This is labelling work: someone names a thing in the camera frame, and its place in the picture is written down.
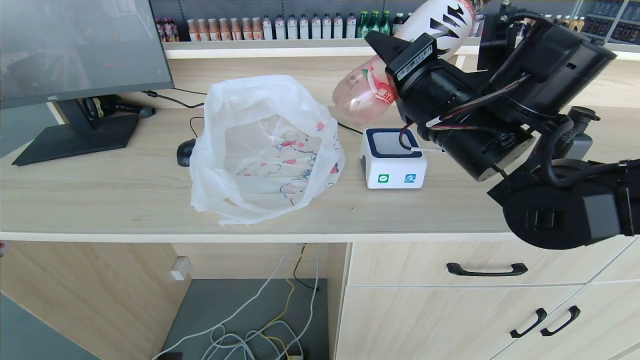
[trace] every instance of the white plastic bag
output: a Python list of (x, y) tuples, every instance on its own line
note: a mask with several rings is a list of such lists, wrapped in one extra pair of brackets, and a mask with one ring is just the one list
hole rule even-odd
[(290, 76), (212, 85), (193, 148), (191, 205), (254, 224), (300, 209), (344, 166), (337, 121)]

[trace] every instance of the computer mouse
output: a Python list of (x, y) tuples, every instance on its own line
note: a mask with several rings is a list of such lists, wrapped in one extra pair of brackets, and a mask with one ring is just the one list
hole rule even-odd
[(189, 159), (195, 145), (196, 140), (191, 139), (183, 142), (182, 144), (180, 144), (180, 146), (178, 146), (178, 151), (176, 152), (176, 156), (178, 157), (178, 165), (182, 167), (189, 167)]

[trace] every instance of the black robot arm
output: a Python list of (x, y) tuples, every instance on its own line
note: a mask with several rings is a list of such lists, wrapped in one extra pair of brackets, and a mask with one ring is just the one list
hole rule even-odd
[[(536, 20), (515, 47), (514, 21)], [(572, 249), (617, 234), (640, 233), (640, 160), (580, 160), (584, 134), (599, 120), (585, 108), (560, 114), (616, 55), (582, 35), (513, 6), (487, 17), (479, 69), (466, 73), (438, 59), (436, 39), (414, 42), (367, 34), (387, 64), (403, 122), (438, 144), (474, 179), (504, 179), (488, 194), (509, 228), (546, 249)], [(527, 161), (504, 169), (540, 140)]]

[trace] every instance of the black handle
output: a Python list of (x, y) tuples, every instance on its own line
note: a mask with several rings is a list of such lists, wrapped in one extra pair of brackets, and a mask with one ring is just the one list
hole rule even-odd
[(567, 325), (569, 325), (570, 323), (572, 323), (575, 319), (578, 318), (578, 316), (580, 316), (580, 309), (578, 309), (577, 306), (572, 306), (569, 308), (569, 314), (571, 315), (571, 317), (569, 318), (569, 320), (564, 323), (562, 326), (560, 326), (559, 328), (557, 328), (554, 331), (549, 331), (549, 329), (544, 328), (540, 331), (540, 334), (542, 334), (542, 336), (553, 336), (555, 334), (557, 334), (560, 330), (564, 329)]
[(511, 332), (509, 332), (511, 337), (517, 339), (517, 338), (521, 338), (522, 336), (525, 336), (529, 331), (533, 330), (534, 327), (540, 325), (540, 323), (545, 321), (545, 319), (547, 318), (547, 312), (542, 307), (536, 310), (536, 315), (538, 315), (538, 319), (536, 320), (536, 322), (533, 323), (533, 325), (531, 325), (527, 330), (525, 330), (521, 334), (515, 329), (511, 330)]
[(459, 276), (518, 276), (526, 273), (529, 269), (523, 263), (511, 264), (513, 271), (510, 272), (471, 272), (466, 271), (458, 263), (448, 263), (447, 269), (454, 275)]

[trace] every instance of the monitor stand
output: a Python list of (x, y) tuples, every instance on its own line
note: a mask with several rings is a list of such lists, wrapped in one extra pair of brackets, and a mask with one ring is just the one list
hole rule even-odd
[(12, 165), (70, 158), (93, 152), (121, 149), (138, 124), (138, 114), (90, 119), (77, 100), (58, 101), (68, 124), (44, 129)]

